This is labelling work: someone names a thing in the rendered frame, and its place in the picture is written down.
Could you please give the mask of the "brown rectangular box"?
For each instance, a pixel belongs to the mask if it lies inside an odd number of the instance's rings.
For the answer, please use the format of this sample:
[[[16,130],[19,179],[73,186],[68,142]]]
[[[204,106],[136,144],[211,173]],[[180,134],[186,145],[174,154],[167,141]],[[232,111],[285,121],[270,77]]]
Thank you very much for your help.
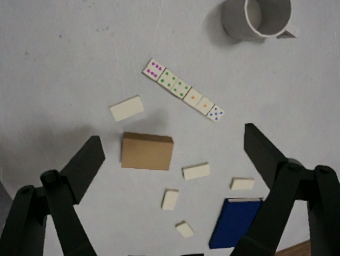
[[[169,171],[172,136],[125,132],[121,168]]]

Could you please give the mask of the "grey mug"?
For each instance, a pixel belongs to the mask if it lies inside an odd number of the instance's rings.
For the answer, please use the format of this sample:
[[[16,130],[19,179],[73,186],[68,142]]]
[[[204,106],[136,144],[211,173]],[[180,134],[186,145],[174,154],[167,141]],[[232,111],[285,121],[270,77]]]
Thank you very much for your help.
[[[292,13],[292,0],[227,0],[222,23],[240,40],[297,38],[301,30],[290,22]]]

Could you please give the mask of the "white domino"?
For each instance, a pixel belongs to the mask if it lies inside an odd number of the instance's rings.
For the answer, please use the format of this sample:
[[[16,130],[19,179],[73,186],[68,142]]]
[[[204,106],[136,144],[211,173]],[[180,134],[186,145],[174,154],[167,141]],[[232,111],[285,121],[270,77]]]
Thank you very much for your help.
[[[202,94],[203,95],[203,94]],[[201,113],[209,117],[214,122],[218,122],[225,111],[203,95],[202,99],[195,107]]]
[[[143,73],[157,81],[159,84],[171,90],[176,81],[179,79],[177,75],[161,65],[155,59],[151,58]]]
[[[161,205],[162,210],[173,210],[179,195],[179,189],[166,188]]]
[[[197,90],[195,90],[193,87],[188,85],[180,78],[176,81],[174,86],[169,91],[194,108],[203,97],[201,93],[199,93]]]
[[[185,180],[210,175],[209,163],[199,163],[183,167]]]
[[[185,237],[185,239],[195,234],[194,230],[185,220],[175,224],[175,226],[177,230]]]
[[[231,190],[249,190],[252,189],[254,185],[254,178],[237,178],[233,177],[230,188]]]
[[[120,121],[142,111],[145,111],[145,107],[139,95],[124,100],[120,103],[110,106],[110,110],[116,120]]]

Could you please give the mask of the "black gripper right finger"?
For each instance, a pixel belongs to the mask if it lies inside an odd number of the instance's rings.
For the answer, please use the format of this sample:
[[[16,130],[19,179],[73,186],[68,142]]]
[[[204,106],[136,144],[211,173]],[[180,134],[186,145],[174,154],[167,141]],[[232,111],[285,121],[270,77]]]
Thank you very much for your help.
[[[253,123],[245,124],[243,149],[270,192],[229,256],[274,256],[295,200],[307,202],[311,256],[340,256],[340,183],[334,169],[306,169]]]

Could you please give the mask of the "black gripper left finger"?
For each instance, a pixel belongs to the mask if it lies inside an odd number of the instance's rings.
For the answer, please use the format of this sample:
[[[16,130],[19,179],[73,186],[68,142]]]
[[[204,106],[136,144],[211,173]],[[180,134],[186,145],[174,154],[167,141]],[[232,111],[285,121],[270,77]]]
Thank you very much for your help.
[[[1,234],[0,256],[43,256],[47,215],[64,256],[97,256],[73,205],[79,205],[105,159],[100,136],[91,136],[60,172],[41,174],[42,187],[21,187]]]

